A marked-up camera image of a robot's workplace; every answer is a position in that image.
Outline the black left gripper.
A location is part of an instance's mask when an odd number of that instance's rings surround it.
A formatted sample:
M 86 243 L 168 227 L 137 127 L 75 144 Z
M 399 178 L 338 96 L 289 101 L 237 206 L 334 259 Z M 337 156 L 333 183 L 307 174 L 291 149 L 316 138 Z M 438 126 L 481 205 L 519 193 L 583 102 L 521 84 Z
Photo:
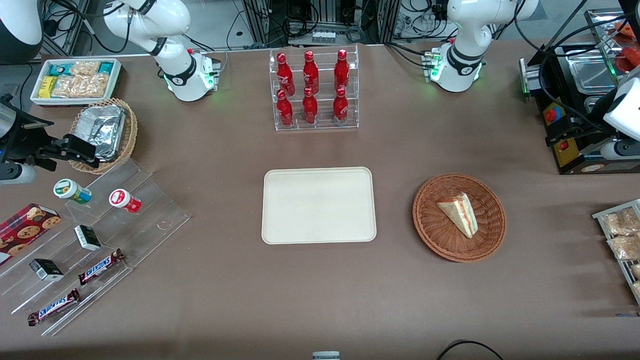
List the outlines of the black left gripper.
M 553 123 L 546 126 L 545 130 L 547 147 L 552 147 L 568 139 L 580 139 L 589 136 L 610 137 L 617 134 L 617 130 L 603 120 L 587 117 L 586 121 L 584 121 L 570 115 L 565 115 L 553 121 Z

